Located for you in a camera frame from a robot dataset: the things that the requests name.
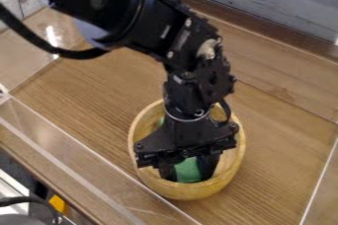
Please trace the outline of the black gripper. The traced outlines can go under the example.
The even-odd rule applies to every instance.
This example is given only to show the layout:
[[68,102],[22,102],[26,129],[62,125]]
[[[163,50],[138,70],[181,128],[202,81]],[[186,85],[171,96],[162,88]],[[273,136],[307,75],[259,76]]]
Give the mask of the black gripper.
[[194,121],[175,121],[167,116],[163,125],[134,144],[136,165],[159,169],[161,177],[175,182],[174,164],[198,156],[199,179],[207,181],[214,175],[219,154],[237,147],[239,130],[233,120],[221,122],[206,116]]

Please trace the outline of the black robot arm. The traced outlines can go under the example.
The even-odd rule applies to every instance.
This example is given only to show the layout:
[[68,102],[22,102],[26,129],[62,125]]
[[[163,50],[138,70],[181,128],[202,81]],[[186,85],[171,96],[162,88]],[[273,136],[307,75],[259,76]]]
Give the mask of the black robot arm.
[[235,148],[238,124],[217,120],[213,108],[226,109],[237,78],[223,54],[217,28],[181,0],[47,0],[52,9],[74,17],[91,43],[86,50],[54,46],[0,4],[3,23],[43,51],[70,59],[92,59],[128,47],[162,63],[165,122],[134,145],[136,165],[158,169],[163,179],[178,181],[179,164],[195,161],[198,177],[209,180],[222,153]]

